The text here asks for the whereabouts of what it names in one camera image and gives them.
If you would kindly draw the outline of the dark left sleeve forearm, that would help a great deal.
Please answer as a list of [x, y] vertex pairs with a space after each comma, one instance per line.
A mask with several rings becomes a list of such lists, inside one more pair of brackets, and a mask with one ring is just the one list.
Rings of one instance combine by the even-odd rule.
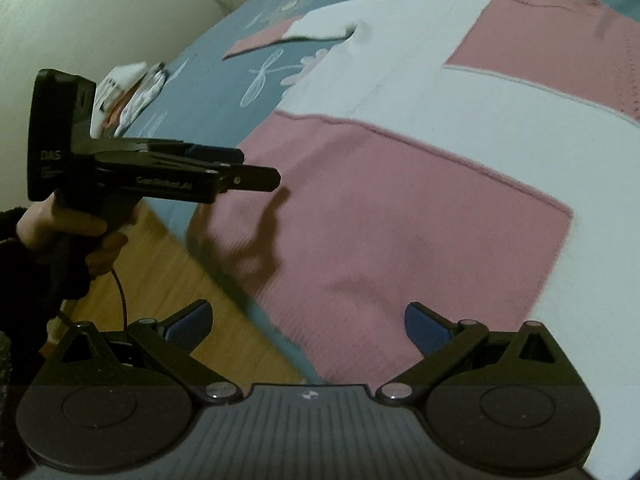
[[17, 479], [32, 462], [16, 429], [17, 405], [42, 367], [47, 324], [62, 302], [88, 292], [93, 275], [110, 270], [126, 238], [113, 250], [68, 260], [53, 244], [66, 234], [99, 237], [104, 221], [63, 209], [53, 196], [1, 214], [1, 477]]

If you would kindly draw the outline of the person's left hand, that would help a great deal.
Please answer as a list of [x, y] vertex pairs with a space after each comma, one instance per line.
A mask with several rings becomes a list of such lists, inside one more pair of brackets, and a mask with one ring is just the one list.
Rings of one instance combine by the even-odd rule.
[[17, 238], [29, 249], [53, 252], [70, 243], [70, 254], [84, 258], [93, 276], [110, 273], [120, 253], [129, 242], [129, 229], [138, 223], [141, 206], [130, 211], [124, 225], [111, 231], [106, 222], [85, 212], [68, 209], [52, 193], [42, 202], [29, 206], [17, 221]]

